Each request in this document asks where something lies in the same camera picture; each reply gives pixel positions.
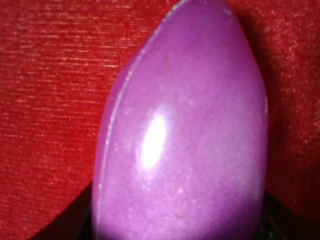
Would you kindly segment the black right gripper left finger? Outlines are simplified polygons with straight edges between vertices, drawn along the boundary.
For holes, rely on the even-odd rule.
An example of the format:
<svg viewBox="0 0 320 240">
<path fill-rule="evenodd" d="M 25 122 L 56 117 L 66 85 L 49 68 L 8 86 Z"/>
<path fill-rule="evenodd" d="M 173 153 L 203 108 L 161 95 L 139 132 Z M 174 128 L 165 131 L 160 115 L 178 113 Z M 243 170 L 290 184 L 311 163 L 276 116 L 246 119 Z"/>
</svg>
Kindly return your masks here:
<svg viewBox="0 0 320 240">
<path fill-rule="evenodd" d="M 89 183 L 72 203 L 46 227 L 34 235 L 36 240 L 91 240 L 92 184 Z"/>
</svg>

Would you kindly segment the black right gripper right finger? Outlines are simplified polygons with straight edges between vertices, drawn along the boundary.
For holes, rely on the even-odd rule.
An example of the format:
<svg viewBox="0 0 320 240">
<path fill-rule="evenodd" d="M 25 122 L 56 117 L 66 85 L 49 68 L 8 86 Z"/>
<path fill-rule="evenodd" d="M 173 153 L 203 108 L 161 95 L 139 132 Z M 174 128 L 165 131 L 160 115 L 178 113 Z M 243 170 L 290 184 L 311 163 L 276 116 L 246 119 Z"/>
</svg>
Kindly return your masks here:
<svg viewBox="0 0 320 240">
<path fill-rule="evenodd" d="M 258 240 L 314 240 L 315 224 L 295 215 L 265 192 L 257 229 Z"/>
</svg>

